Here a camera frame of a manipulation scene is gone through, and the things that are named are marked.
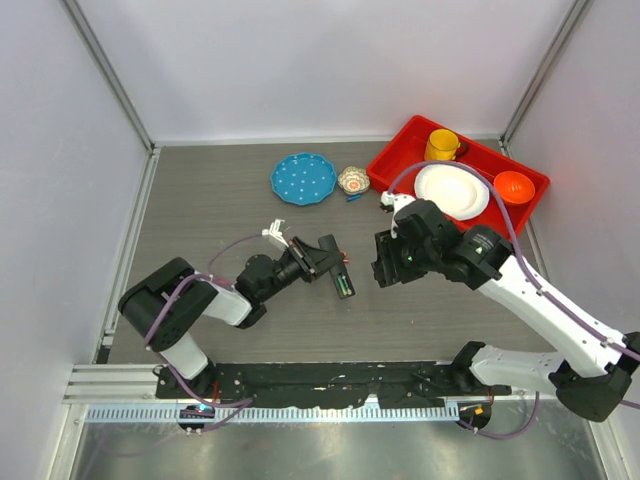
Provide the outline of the black remote control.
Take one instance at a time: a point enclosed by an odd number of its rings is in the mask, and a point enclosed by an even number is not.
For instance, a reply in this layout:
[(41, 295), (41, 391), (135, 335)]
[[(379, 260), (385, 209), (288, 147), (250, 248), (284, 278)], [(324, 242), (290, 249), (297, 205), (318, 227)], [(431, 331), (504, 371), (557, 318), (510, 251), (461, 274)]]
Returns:
[[(332, 234), (329, 235), (325, 235), (322, 236), (318, 239), (318, 243), (321, 249), (328, 251), (331, 254), (331, 260), (332, 260), (332, 264), (329, 268), (329, 273), (331, 275), (331, 279), (333, 281), (334, 287), (337, 291), (337, 294), (339, 296), (339, 298), (341, 300), (345, 300), (348, 298), (353, 297), (356, 294), (353, 282), (350, 278), (348, 269), (347, 269), (347, 264), (343, 263), (343, 259), (348, 259), (346, 256), (343, 256), (340, 253), (340, 247), (338, 246), (338, 243), (335, 239), (335, 237)], [(348, 283), (350, 285), (350, 288), (352, 290), (352, 295), (349, 297), (343, 297), (341, 295), (341, 290), (340, 287), (338, 285), (337, 282), (337, 276), (339, 274), (344, 274), (348, 280)]]

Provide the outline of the green battery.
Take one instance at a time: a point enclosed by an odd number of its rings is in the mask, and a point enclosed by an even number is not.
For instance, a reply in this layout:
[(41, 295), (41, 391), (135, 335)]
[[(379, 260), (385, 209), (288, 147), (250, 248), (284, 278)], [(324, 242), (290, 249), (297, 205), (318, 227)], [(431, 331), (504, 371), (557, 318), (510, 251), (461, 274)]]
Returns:
[(341, 275), (343, 275), (343, 274), (339, 274), (339, 275), (337, 276), (337, 282), (338, 282), (338, 285), (339, 285), (340, 290), (341, 290), (341, 295), (342, 295), (343, 297), (349, 297), (349, 296), (345, 295), (345, 290), (344, 290), (343, 282), (342, 282), (342, 280), (341, 280)]

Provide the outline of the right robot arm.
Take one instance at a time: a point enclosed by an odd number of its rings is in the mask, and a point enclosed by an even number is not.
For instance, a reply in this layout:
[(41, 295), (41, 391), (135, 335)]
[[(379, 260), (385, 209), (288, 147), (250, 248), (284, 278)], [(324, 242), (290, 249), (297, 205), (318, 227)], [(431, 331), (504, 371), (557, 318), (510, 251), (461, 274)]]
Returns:
[(390, 229), (376, 234), (374, 278), (382, 288), (429, 272), (501, 304), (554, 347), (508, 351), (469, 342), (451, 380), (465, 395), (510, 385), (554, 395), (574, 414), (602, 422), (623, 403), (639, 366), (639, 335), (594, 318), (536, 272), (520, 248), (488, 226), (462, 232), (429, 200), (383, 193)]

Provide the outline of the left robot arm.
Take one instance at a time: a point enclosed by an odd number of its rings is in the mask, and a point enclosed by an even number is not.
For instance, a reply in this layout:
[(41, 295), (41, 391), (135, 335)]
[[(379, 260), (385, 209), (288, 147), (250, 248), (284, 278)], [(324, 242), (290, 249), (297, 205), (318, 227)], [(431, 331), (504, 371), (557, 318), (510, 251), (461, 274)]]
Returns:
[(214, 363), (190, 334), (200, 317), (247, 329), (266, 314), (266, 302), (295, 281), (311, 283), (344, 265), (331, 235), (318, 247), (297, 236), (287, 240), (267, 231), (258, 236), (274, 244), (281, 256), (251, 256), (232, 284), (176, 257), (119, 300), (121, 316), (143, 338), (144, 347), (166, 362), (169, 375), (190, 398), (205, 397), (217, 380)]

